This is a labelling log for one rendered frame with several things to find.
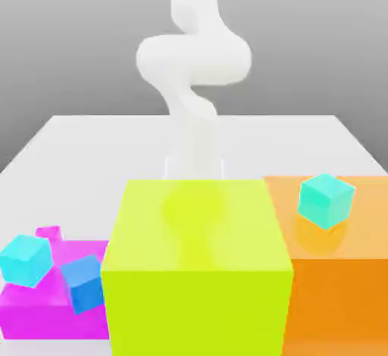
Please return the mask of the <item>small blue cube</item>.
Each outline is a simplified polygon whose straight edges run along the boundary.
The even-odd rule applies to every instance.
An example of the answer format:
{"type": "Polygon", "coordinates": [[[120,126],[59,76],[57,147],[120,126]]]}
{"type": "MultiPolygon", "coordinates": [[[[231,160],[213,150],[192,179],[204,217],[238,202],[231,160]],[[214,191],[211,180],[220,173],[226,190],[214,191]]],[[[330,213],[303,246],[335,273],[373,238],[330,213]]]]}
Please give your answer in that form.
{"type": "Polygon", "coordinates": [[[87,255],[63,264],[60,270],[75,314],[104,304],[101,264],[95,255],[87,255]]]}

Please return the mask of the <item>small cyan cube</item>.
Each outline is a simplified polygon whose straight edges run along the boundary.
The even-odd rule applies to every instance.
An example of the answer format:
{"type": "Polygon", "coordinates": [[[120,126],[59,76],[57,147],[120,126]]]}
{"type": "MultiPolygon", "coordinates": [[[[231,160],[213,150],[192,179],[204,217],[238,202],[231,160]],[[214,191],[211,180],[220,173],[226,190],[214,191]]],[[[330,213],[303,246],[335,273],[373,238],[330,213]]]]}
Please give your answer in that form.
{"type": "Polygon", "coordinates": [[[18,235],[0,251],[0,269],[6,283],[35,288],[53,267],[49,240],[18,235]]]}

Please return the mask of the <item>large magenta box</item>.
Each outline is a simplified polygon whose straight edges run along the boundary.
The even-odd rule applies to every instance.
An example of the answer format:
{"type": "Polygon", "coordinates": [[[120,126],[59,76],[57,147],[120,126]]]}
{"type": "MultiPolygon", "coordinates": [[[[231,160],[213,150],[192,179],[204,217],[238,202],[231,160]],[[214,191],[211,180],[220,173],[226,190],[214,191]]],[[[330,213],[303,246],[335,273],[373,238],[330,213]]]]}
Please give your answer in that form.
{"type": "Polygon", "coordinates": [[[105,305],[75,314],[60,266],[87,255],[101,263],[106,240],[52,244],[53,268],[35,288],[6,284],[0,294],[0,329],[6,339],[108,339],[105,305]]]}

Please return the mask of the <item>small magenta cube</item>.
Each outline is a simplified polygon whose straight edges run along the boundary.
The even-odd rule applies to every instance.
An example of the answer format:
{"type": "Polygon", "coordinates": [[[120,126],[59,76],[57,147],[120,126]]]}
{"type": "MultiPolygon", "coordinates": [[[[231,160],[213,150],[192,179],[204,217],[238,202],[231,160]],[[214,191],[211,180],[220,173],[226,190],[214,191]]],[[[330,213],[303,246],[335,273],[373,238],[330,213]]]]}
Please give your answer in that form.
{"type": "Polygon", "coordinates": [[[62,240],[62,233],[60,226],[41,226],[36,229],[36,236],[49,240],[55,243],[62,240]]]}

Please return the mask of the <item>small turquoise cube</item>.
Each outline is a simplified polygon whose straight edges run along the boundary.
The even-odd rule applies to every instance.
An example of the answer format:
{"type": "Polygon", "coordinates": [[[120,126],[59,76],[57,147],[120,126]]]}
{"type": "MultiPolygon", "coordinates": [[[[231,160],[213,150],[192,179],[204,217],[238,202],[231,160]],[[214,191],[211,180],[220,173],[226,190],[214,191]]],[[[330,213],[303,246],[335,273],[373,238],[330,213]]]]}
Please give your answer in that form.
{"type": "Polygon", "coordinates": [[[302,181],[297,211],[323,230],[347,220],[355,187],[330,174],[302,181]]]}

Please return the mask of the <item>large orange box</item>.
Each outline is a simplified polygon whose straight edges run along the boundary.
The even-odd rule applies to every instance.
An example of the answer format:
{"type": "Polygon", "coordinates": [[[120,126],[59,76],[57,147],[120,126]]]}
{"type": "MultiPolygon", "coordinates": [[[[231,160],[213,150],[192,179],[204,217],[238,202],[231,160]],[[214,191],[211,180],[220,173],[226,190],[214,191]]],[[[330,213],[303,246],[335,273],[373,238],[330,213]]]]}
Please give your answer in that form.
{"type": "Polygon", "coordinates": [[[347,176],[348,220],[297,213],[301,176],[266,182],[294,268],[283,356],[388,356],[388,177],[347,176]]]}

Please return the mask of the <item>large yellow-green box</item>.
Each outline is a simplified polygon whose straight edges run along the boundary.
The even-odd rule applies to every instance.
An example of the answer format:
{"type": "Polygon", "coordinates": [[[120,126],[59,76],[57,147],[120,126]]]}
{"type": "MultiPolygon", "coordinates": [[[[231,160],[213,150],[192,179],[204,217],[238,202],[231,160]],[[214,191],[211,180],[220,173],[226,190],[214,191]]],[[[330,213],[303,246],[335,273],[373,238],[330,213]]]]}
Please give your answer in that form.
{"type": "Polygon", "coordinates": [[[292,283],[264,180],[131,180],[102,265],[112,356],[281,356],[292,283]]]}

